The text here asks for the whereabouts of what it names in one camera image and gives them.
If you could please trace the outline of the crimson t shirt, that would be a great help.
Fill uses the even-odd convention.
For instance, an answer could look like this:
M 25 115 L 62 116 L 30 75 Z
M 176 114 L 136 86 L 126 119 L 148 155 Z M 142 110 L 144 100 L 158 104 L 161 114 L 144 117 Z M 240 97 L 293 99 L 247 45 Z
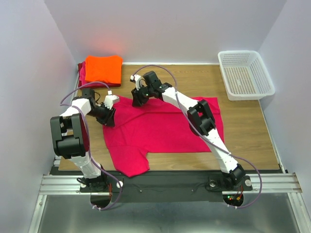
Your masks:
M 147 153 L 210 152 L 204 141 L 191 130 L 182 112 L 159 99 L 142 107 L 120 97 L 114 105 L 115 126 L 103 127 L 106 147 L 113 165 L 128 177 L 147 172 Z

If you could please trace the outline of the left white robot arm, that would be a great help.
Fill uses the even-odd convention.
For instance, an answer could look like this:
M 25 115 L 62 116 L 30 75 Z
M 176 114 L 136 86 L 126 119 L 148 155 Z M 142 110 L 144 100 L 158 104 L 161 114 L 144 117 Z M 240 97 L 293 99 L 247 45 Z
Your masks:
M 95 91 L 82 90 L 74 97 L 66 111 L 50 119 L 54 153 L 73 162 L 82 172 L 78 178 L 81 188 L 90 192 L 103 192 L 109 187 L 103 166 L 90 153 L 90 139 L 85 116 L 94 117 L 103 126 L 114 127 L 116 109 L 113 105 L 120 98 L 109 90 L 103 102 L 95 100 Z

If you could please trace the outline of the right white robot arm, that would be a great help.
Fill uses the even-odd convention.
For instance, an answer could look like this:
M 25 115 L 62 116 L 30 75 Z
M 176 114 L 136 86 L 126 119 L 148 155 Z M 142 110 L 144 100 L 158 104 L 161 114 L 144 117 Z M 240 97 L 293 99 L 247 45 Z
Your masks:
M 131 75 L 130 81 L 135 83 L 131 91 L 133 106 L 142 106 L 153 97 L 178 108 L 186 117 L 191 131 L 208 145 L 218 161 L 225 188 L 232 190 L 241 185 L 245 171 L 222 141 L 207 101 L 198 101 L 180 93 L 176 86 L 162 83 L 153 71 L 143 76 Z

